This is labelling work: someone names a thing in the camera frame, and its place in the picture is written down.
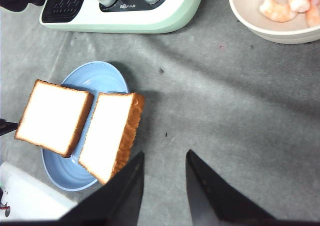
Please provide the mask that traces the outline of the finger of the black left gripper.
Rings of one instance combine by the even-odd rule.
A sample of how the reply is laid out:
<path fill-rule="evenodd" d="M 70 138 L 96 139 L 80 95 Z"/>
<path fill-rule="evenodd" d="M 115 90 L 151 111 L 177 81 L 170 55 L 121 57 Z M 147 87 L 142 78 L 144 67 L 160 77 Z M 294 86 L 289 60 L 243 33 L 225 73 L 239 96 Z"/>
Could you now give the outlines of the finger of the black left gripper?
<path fill-rule="evenodd" d="M 7 122 L 4 119 L 0 119 L 0 136 L 3 136 L 7 133 L 15 131 L 18 127 L 17 123 L 14 122 Z"/>

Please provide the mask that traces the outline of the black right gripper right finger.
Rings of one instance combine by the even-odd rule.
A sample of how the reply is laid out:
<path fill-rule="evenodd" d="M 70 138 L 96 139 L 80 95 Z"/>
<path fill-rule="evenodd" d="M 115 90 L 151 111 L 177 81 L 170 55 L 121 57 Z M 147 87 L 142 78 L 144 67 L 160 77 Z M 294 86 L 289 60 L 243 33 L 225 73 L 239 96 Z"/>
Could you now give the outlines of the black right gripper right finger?
<path fill-rule="evenodd" d="M 193 225 L 258 225 L 275 217 L 228 184 L 191 149 L 185 157 Z"/>

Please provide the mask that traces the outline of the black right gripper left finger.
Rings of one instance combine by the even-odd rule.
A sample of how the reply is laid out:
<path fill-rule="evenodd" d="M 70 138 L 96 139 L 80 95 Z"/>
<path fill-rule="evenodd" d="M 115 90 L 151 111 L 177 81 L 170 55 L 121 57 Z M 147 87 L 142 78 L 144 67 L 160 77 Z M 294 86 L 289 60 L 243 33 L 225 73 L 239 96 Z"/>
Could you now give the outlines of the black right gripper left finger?
<path fill-rule="evenodd" d="M 61 218 L 62 225 L 137 225 L 145 155 L 139 152 L 104 186 Z"/>

